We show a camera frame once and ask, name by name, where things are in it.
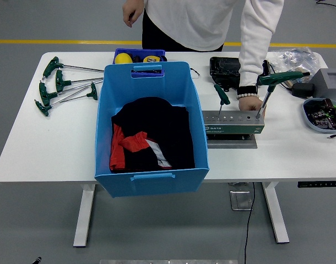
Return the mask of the person's right hand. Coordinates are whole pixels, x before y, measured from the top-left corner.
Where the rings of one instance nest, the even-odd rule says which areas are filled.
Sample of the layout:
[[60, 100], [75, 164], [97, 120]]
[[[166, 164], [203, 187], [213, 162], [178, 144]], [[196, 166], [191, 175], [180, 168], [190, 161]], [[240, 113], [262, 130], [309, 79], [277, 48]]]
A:
[[127, 0], [122, 6], [123, 21], [131, 28], [144, 11], [143, 0]]

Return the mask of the person's left hand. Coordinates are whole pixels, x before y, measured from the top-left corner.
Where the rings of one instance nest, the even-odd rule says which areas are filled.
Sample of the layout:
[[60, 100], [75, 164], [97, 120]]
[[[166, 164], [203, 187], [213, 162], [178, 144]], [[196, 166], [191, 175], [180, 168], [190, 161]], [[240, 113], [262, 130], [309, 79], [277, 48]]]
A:
[[263, 101], [256, 96], [247, 96], [239, 98], [239, 109], [241, 111], [259, 111]]

